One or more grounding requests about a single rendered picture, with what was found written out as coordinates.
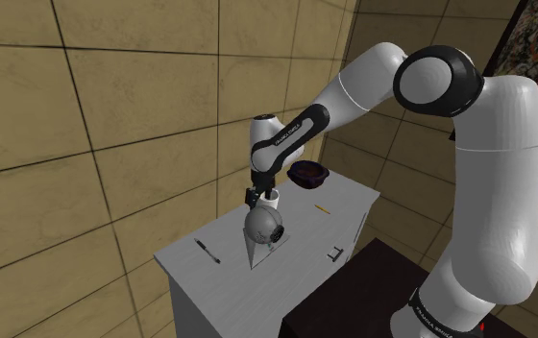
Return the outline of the white cup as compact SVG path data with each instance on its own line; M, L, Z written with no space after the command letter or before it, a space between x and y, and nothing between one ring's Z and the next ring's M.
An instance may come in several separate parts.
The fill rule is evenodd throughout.
M277 189L272 188L271 192L262 192L257 200L257 205L271 206L274 209L278 208L280 193Z

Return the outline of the grey round webcam on stand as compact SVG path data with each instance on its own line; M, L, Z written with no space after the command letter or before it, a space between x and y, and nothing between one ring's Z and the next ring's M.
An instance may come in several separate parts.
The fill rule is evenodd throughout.
M247 213L243 236L251 269L290 238L280 213L269 205L257 205Z

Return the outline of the dark purple bowl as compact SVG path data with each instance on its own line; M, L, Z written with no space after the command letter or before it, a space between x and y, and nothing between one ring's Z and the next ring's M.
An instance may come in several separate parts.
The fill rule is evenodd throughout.
M330 170L315 161L299 160L291 165L286 174L298 186L315 189L324 183Z

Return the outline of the black pen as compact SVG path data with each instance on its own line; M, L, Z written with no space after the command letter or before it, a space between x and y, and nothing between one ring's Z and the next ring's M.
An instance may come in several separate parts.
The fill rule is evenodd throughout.
M215 256L202 241L197 238L194 238L194 241L215 263L221 264L221 260Z

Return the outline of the white chest of drawers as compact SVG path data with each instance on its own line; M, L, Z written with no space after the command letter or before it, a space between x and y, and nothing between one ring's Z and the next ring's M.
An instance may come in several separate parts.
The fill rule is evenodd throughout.
M255 269L243 236L246 205L156 252L169 277L177 338L277 338L282 318L344 265L379 197L336 172L316 189L292 181L277 189L290 238Z

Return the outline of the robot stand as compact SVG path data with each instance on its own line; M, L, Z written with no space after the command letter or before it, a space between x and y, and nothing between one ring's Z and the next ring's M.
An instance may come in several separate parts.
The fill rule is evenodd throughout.
M448 252L427 272L374 239L283 317L278 338L527 338L489 311Z

